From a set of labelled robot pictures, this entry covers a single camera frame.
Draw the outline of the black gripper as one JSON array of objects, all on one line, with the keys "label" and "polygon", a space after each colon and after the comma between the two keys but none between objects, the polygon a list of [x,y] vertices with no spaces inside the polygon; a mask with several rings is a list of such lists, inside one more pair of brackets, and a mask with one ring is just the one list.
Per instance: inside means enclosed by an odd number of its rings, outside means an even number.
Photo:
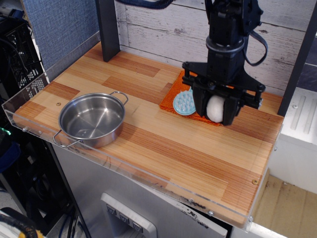
[{"label": "black gripper", "polygon": [[262,92],[265,86],[252,78],[244,69],[246,43],[235,45],[207,44],[207,62],[184,62],[183,83],[193,91],[196,112],[200,117],[207,116],[207,104],[214,95],[223,97],[224,126],[232,125],[241,107],[258,109],[262,105]]}]

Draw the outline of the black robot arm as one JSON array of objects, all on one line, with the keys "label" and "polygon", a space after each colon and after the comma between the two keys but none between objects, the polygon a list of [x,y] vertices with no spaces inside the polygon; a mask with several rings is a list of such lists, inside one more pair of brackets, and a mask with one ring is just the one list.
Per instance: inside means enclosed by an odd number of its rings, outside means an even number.
[{"label": "black robot arm", "polygon": [[267,49],[254,31],[261,25],[256,0],[207,0],[210,31],[206,39],[207,62],[184,62],[183,83],[193,90],[196,112],[216,123],[231,125],[243,106],[258,109],[265,86],[244,69],[249,37]]}]

